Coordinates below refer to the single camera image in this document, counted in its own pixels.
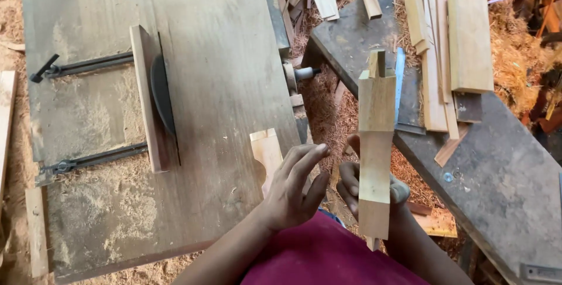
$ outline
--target person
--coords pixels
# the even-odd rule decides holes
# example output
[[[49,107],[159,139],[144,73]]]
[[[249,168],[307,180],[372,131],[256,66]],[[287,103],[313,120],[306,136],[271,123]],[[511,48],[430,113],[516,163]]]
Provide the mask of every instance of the person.
[[[358,135],[348,144],[360,155]],[[172,283],[184,284],[432,284],[471,280],[419,226],[405,206],[409,187],[390,176],[388,256],[319,211],[329,181],[314,166],[330,154],[326,144],[289,150],[268,195],[246,218],[201,254]],[[358,219],[359,165],[340,165],[337,190]]]

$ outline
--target hand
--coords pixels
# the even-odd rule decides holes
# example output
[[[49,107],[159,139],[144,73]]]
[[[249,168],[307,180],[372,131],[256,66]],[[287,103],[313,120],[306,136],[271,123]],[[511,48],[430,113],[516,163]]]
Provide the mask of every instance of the hand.
[[[255,209],[267,228],[281,231],[314,216],[326,194],[330,176],[326,172],[318,175],[306,195],[302,188],[314,166],[329,155],[325,144],[305,144],[289,150],[273,176],[268,195]]]
[[[360,157],[360,140],[358,135],[349,135],[347,144]],[[355,219],[359,220],[359,163],[344,162],[340,165],[341,180],[336,186],[343,201],[351,210]],[[410,187],[390,174],[390,212],[400,209],[410,197]]]

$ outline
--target wooden workbench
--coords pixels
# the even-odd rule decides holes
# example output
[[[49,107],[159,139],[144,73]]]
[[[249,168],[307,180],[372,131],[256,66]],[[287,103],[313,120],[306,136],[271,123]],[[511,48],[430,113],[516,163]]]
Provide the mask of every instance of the wooden workbench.
[[[47,186],[51,269],[69,283],[201,250],[261,201],[249,134],[299,144],[266,0],[23,0],[28,75],[130,51],[129,27],[161,37],[179,163],[148,155]],[[144,141],[134,67],[29,83],[34,161],[52,165]]]
[[[355,97],[370,50],[386,49],[386,66],[394,68],[390,38],[399,29],[393,0],[379,3],[382,19],[369,21],[363,1],[356,0],[340,10],[339,20],[316,27],[303,66],[323,55]],[[419,126],[421,77],[406,70],[398,122]],[[434,161],[444,134],[397,131],[393,142],[502,275],[520,284],[521,263],[562,267],[562,168],[498,97],[484,94],[482,104],[482,123],[470,128],[444,168]],[[446,173],[454,174],[452,182],[444,180]]]

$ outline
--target red shirt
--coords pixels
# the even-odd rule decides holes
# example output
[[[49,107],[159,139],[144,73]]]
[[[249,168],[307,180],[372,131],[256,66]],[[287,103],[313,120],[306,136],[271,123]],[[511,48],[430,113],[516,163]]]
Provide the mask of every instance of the red shirt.
[[[278,233],[242,281],[254,284],[427,285],[321,212],[305,224]]]

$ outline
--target bolt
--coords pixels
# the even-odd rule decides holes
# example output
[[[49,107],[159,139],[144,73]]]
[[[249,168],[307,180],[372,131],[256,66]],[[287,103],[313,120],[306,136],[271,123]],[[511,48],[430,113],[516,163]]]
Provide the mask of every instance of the bolt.
[[[449,172],[443,174],[443,178],[445,179],[446,182],[452,182],[453,181],[453,175],[451,175],[451,173],[449,173]]]

